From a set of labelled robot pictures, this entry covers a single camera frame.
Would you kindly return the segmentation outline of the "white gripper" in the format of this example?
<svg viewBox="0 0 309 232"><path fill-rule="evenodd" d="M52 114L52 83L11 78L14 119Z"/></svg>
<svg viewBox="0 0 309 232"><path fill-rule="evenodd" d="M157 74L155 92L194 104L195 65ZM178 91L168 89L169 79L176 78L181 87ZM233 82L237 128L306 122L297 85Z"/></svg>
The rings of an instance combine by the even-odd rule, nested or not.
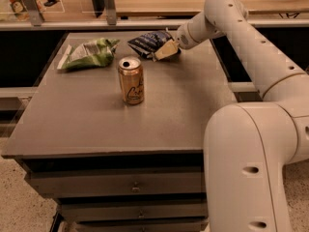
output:
<svg viewBox="0 0 309 232"><path fill-rule="evenodd" d="M159 61L170 57L179 51L179 47L182 49L190 49L192 47L192 40L189 36L186 24L178 28L176 32L176 42L174 40L166 42L153 53L153 60Z"/></svg>

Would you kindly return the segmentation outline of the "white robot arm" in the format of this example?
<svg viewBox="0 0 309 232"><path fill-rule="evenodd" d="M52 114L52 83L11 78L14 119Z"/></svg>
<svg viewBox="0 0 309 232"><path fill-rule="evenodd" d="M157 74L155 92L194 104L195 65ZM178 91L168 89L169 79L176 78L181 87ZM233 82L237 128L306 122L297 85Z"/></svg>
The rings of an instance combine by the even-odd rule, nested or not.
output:
<svg viewBox="0 0 309 232"><path fill-rule="evenodd" d="M224 36L259 102L216 111L204 137L210 232L293 232L283 168L309 156L309 75L250 25L239 0L205 0L173 49Z"/></svg>

